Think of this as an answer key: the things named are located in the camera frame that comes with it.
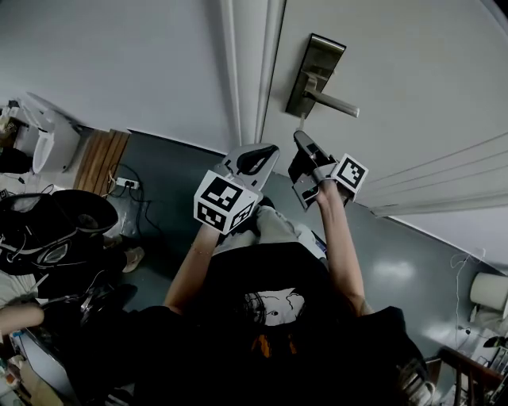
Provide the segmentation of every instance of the door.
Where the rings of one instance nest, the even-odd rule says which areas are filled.
[[[311,33],[346,47],[323,93],[360,115],[316,104],[304,130],[369,169],[360,204],[411,213],[506,195],[508,36],[481,1],[288,1],[262,137],[279,145],[281,174],[299,124],[284,111]]]

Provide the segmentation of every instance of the white power strip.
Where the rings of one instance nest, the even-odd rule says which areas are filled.
[[[133,181],[131,179],[118,178],[117,186],[129,187],[130,189],[137,189],[140,187],[140,183],[138,181]]]

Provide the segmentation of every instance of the wooden chair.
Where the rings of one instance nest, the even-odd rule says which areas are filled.
[[[456,390],[453,406],[459,406],[460,404],[462,374],[468,377],[468,406],[484,406],[485,392],[496,390],[503,379],[500,373],[489,370],[460,352],[449,347],[442,347],[435,358],[427,360],[429,380],[435,385],[443,362],[456,371]]]

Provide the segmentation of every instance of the wooden board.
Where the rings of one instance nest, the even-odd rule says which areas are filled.
[[[107,194],[109,172],[116,174],[118,163],[129,140],[129,134],[95,130],[79,166],[74,187],[100,196]]]

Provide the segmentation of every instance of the door lever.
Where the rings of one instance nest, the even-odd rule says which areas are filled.
[[[307,79],[307,84],[305,86],[305,90],[303,91],[304,98],[310,98],[321,105],[327,105],[332,109],[339,110],[342,113],[348,114],[349,116],[358,118],[360,114],[360,109],[355,105],[350,105],[345,101],[339,100],[338,98],[333,98],[328,94],[321,93],[318,89],[318,78],[316,75],[307,73],[309,77]]]
[[[286,113],[307,118],[314,103],[358,117],[360,109],[345,101],[323,94],[323,88],[344,53],[346,47],[335,41],[312,34],[307,45],[302,65],[287,102]]]

